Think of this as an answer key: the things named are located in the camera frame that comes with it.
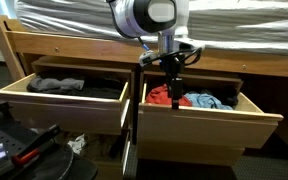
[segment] bed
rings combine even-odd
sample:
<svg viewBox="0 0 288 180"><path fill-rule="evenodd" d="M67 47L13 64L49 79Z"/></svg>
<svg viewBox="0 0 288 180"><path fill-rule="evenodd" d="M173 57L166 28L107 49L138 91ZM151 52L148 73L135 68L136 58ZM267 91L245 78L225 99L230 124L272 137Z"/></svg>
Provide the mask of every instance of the bed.
<svg viewBox="0 0 288 180"><path fill-rule="evenodd" d="M124 39L103 0L16 0L15 9L30 32ZM208 48L288 55L288 2L191 0L188 28Z"/></svg>

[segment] drawer front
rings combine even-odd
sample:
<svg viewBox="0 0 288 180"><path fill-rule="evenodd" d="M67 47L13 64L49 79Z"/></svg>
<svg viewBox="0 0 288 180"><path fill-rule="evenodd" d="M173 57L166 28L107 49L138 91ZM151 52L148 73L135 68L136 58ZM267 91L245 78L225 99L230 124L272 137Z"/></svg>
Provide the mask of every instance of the drawer front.
<svg viewBox="0 0 288 180"><path fill-rule="evenodd" d="M216 85L211 77L203 79L203 85L209 84L207 80L212 81L212 86ZM139 105L139 142L261 148L283 119L281 115L263 113L243 93L239 93L239 104L234 111L194 107L172 110L168 105L146 104L146 91L149 91L146 88L145 83Z"/></svg>
<svg viewBox="0 0 288 180"><path fill-rule="evenodd" d="M32 74L0 90L0 101L8 101L12 115L28 128L58 124L72 132L121 134L129 111L128 82L118 100L29 93Z"/></svg>
<svg viewBox="0 0 288 180"><path fill-rule="evenodd" d="M243 152L244 148L156 141L139 141L137 146L137 155L140 159L220 166L233 166Z"/></svg>

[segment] bed frame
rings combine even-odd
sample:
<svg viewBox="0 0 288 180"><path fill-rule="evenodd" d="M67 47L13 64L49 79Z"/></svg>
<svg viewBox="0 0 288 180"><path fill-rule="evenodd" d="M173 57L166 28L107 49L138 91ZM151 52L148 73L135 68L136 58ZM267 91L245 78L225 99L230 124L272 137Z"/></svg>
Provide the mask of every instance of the bed frame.
<svg viewBox="0 0 288 180"><path fill-rule="evenodd" d="M150 47L157 50L156 44L150 44ZM139 55L143 53L136 42L30 33L25 31L19 21L8 19L7 16L0 16L0 49L14 80L31 74L31 63L42 55L137 64ZM281 55L206 49L201 60L187 68L191 71L235 73L246 79L270 77L288 82L288 56ZM262 86L274 89L269 83L263 83ZM258 92L255 85L249 90ZM288 120L280 124L276 133L288 144Z"/></svg>

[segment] cable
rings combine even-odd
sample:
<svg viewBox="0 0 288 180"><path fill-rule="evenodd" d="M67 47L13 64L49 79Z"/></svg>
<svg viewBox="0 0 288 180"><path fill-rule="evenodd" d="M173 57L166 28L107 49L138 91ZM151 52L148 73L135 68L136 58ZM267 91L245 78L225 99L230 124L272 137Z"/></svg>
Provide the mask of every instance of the cable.
<svg viewBox="0 0 288 180"><path fill-rule="evenodd" d="M202 48L198 48L198 49L195 49L195 50L180 50L180 51L176 51L176 52L170 52L170 53L167 53L167 54L164 54L162 56L159 56L159 57L156 57L156 58L152 59L151 62L159 60L159 59L164 59L164 58L166 58L168 56L178 56L181 53L189 53L190 52L189 55L187 55L184 59L181 60L181 62L184 62L185 66L189 66L189 65L195 64L196 62L198 62L200 60L201 51L202 51ZM196 55L195 59L192 62L190 62L190 63L185 63L185 61L187 59L189 59L190 57L192 57L193 55Z"/></svg>
<svg viewBox="0 0 288 180"><path fill-rule="evenodd" d="M142 47L143 47L146 51L149 51L149 50L150 50L150 48L144 43L144 41L142 40L141 37L138 37L137 39L138 39L138 41L141 43Z"/></svg>

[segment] fabric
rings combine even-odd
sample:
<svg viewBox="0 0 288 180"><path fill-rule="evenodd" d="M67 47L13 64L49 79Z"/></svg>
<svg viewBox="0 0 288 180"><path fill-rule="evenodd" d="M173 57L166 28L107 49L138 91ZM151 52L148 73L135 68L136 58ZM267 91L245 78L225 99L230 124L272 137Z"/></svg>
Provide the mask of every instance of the fabric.
<svg viewBox="0 0 288 180"><path fill-rule="evenodd" d="M28 92L79 97L119 99L124 83L112 77L88 79L77 74L40 73L27 86Z"/></svg>
<svg viewBox="0 0 288 180"><path fill-rule="evenodd" d="M146 97L146 103L172 105L172 99L168 97L166 84L152 89ZM192 103L183 96L182 99L179 100L179 105L192 106Z"/></svg>
<svg viewBox="0 0 288 180"><path fill-rule="evenodd" d="M72 91L73 96L94 97L105 99L119 99L124 83L115 79L87 80L82 91Z"/></svg>
<svg viewBox="0 0 288 180"><path fill-rule="evenodd" d="M213 96L219 99L223 105L235 106L238 104L238 92L233 86L225 86L220 89L212 90Z"/></svg>
<svg viewBox="0 0 288 180"><path fill-rule="evenodd" d="M186 93L185 97L192 102L193 107L233 110L232 107L223 105L221 101L209 94L190 92Z"/></svg>
<svg viewBox="0 0 288 180"><path fill-rule="evenodd" d="M111 135L83 134L68 142L74 153L89 160L110 160L123 149L123 137Z"/></svg>
<svg viewBox="0 0 288 180"><path fill-rule="evenodd" d="M69 94L72 90L82 90L84 77L75 74L40 73L27 86L29 92L47 94Z"/></svg>

